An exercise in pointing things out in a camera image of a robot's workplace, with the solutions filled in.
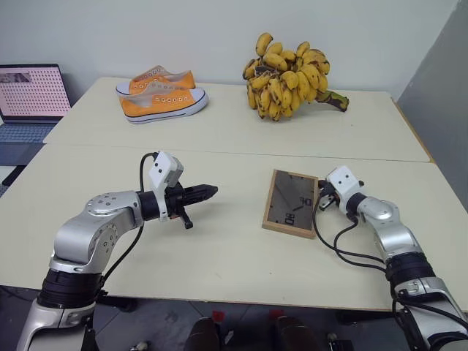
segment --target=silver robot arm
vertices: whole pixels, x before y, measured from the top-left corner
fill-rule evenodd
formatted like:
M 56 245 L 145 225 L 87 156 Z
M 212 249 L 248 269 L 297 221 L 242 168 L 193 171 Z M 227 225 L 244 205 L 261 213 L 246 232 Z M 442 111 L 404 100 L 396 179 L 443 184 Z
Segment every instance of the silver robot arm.
M 209 185 L 184 189 L 184 168 L 170 154 L 154 154 L 150 192 L 111 192 L 93 197 L 58 231 L 49 271 L 31 305 L 17 351 L 98 350 L 92 318 L 113 248 L 145 220 L 181 217 L 192 227 L 185 205 L 213 196 Z
M 363 183 L 345 166 L 336 168 L 322 185 L 333 190 L 322 209 L 336 200 L 343 214 L 362 219 L 374 231 L 390 293 L 402 306 L 396 318 L 411 349 L 468 350 L 468 330 L 462 325 L 467 318 L 434 274 L 416 237 L 401 223 L 398 207 L 363 195 Z

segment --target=shoe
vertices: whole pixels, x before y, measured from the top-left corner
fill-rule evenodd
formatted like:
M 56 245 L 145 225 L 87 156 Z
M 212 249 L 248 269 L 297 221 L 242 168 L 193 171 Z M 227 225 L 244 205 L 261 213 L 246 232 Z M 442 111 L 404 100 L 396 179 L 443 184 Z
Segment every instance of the shoe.
M 193 89 L 195 87 L 192 71 L 169 73 L 163 66 L 155 66 L 142 75 L 133 78 L 129 83 L 123 82 L 117 84 L 116 90 L 122 95 L 139 94 L 148 87 L 150 82 L 154 81 L 172 83 L 185 89 Z
M 141 93 L 119 94 L 127 120 L 134 124 L 189 116 L 206 106 L 208 95 L 201 88 L 182 89 L 170 83 L 153 82 Z

